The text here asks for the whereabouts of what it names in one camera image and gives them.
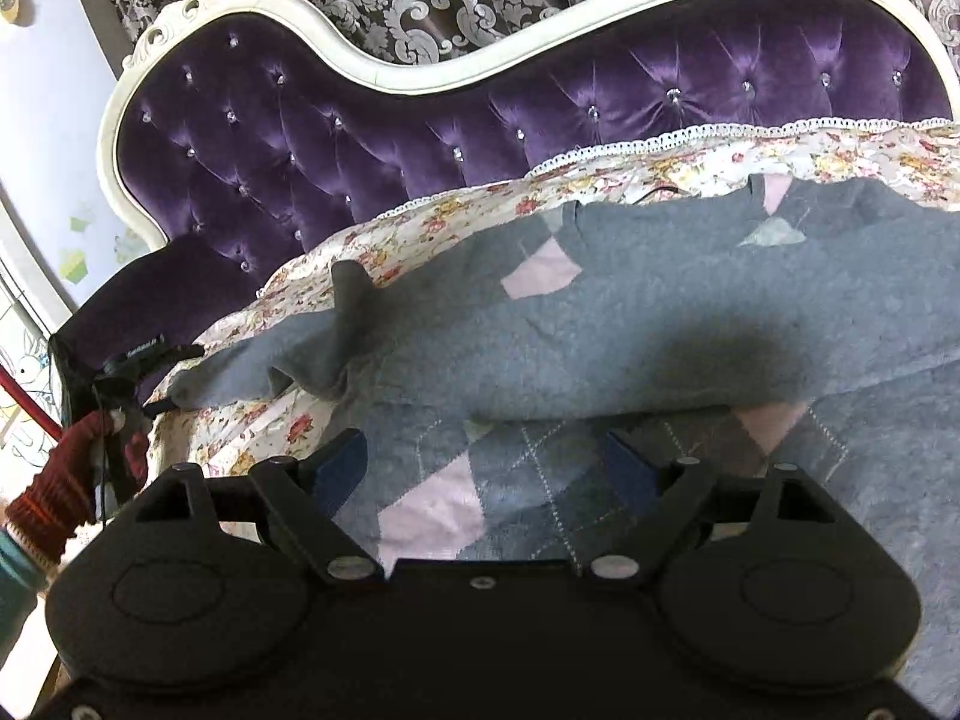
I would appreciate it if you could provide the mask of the hand in red knit sleeve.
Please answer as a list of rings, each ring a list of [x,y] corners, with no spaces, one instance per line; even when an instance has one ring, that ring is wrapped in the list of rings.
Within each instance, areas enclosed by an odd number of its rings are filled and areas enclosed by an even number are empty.
[[[115,436],[119,413],[96,411],[70,426],[44,468],[7,505],[5,530],[44,574],[59,566],[67,541],[94,522],[94,445]]]

